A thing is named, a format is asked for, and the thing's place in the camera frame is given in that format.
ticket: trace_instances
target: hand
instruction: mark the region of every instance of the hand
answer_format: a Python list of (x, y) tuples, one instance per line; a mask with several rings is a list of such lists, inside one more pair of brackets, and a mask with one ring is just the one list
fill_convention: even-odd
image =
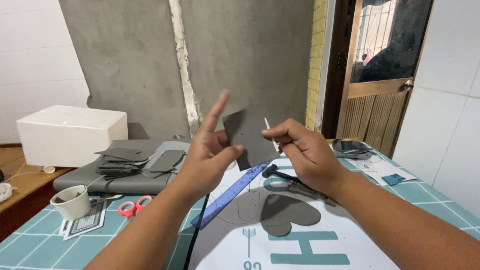
[(230, 146), (225, 130), (215, 132), (218, 117), (229, 98), (228, 90), (222, 91), (193, 137), (187, 158), (172, 182), (197, 200), (218, 186), (229, 164), (243, 153), (243, 146)]
[(336, 159), (323, 135), (310, 131), (299, 122), (288, 119), (262, 131), (273, 138), (290, 159), (297, 177), (310, 188), (331, 195), (350, 171)]

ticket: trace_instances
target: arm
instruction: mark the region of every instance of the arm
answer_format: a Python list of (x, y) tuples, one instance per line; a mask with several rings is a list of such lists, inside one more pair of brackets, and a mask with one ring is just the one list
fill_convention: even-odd
[(297, 176), (343, 206), (401, 269), (477, 269), (480, 242), (345, 167), (324, 137), (287, 120), (263, 132), (280, 142)]
[(193, 138), (182, 169), (85, 269), (160, 269), (180, 225), (196, 201), (220, 183), (228, 165), (243, 152), (228, 146), (225, 131), (214, 132), (228, 101), (224, 91)]

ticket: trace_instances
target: printed number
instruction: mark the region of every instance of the printed number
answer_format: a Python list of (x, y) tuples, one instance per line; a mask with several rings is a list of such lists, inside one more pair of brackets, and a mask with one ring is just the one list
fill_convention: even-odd
[[(252, 263), (249, 262), (249, 261), (246, 261), (245, 263), (243, 263), (243, 268), (245, 270), (252, 270)], [(259, 262), (255, 262), (255, 263), (253, 263), (253, 269), (254, 270), (262, 270), (262, 265)]]

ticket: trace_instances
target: left hand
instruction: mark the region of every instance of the left hand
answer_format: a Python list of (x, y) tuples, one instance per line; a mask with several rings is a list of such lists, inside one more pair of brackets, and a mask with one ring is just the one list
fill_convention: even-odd
[(222, 91), (204, 118), (200, 131), (193, 137), (187, 158), (172, 182), (183, 186), (195, 199), (212, 192), (230, 163), (243, 153), (243, 146), (229, 146), (225, 130), (215, 132), (218, 117), (229, 98), (228, 90)]

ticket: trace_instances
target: blue ruler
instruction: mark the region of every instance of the blue ruler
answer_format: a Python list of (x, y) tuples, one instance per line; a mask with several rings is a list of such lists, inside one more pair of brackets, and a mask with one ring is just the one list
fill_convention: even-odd
[(200, 224), (198, 224), (198, 219), (201, 218), (200, 215), (196, 216), (190, 223), (203, 230), (210, 221), (212, 221), (222, 210), (225, 208), (240, 192), (254, 180), (259, 173), (261, 173), (268, 163), (255, 166), (248, 170), (240, 179), (238, 179), (230, 188), (228, 188), (222, 195), (220, 195), (212, 204), (210, 204), (203, 213), (203, 218), (201, 219)]

